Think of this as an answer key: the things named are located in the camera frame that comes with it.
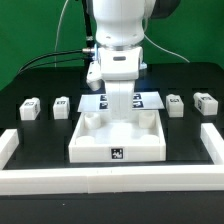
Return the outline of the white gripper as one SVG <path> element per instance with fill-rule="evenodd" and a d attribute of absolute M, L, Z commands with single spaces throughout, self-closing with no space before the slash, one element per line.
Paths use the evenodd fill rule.
<path fill-rule="evenodd" d="M 90 63 L 86 82 L 93 91 L 105 82 L 108 109 L 112 119 L 127 119 L 132 111 L 134 81 L 139 77 L 143 49 L 136 47 L 123 51 L 99 48 Z"/>

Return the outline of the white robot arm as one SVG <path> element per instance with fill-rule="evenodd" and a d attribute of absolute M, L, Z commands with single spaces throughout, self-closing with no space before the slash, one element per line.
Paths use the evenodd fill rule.
<path fill-rule="evenodd" d="M 94 91 L 106 89 L 113 119 L 126 119 L 132 111 L 135 81 L 143 61 L 143 21 L 166 18 L 181 0 L 88 0 L 97 29 L 94 61 L 87 83 Z"/>

